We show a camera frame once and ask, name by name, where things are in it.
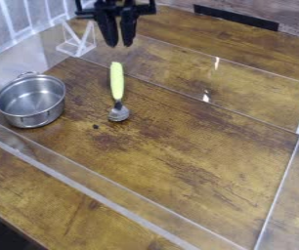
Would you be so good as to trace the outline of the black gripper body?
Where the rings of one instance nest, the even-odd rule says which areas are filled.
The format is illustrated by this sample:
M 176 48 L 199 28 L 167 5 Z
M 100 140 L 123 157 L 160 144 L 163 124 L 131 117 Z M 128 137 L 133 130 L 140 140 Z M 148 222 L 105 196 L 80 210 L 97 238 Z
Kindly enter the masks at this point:
M 150 0 L 147 4 L 139 4 L 136 0 L 96 0 L 91 7 L 85 7 L 83 1 L 76 0 L 76 7 L 79 17 L 95 17 L 100 13 L 120 17 L 123 11 L 133 11 L 139 16 L 156 14 L 155 0 Z

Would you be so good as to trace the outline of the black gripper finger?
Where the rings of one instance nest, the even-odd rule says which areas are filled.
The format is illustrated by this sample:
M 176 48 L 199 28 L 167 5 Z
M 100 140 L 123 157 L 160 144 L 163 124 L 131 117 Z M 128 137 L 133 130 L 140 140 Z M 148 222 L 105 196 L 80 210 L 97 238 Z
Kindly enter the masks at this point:
M 133 39 L 136 37 L 137 30 L 137 8 L 136 7 L 125 7 L 121 11 L 121 34 L 123 34 L 123 42 L 124 46 L 129 47 L 133 44 Z
M 95 20 L 107 45 L 115 47 L 119 43 L 117 23 L 113 13 L 105 5 L 95 7 Z

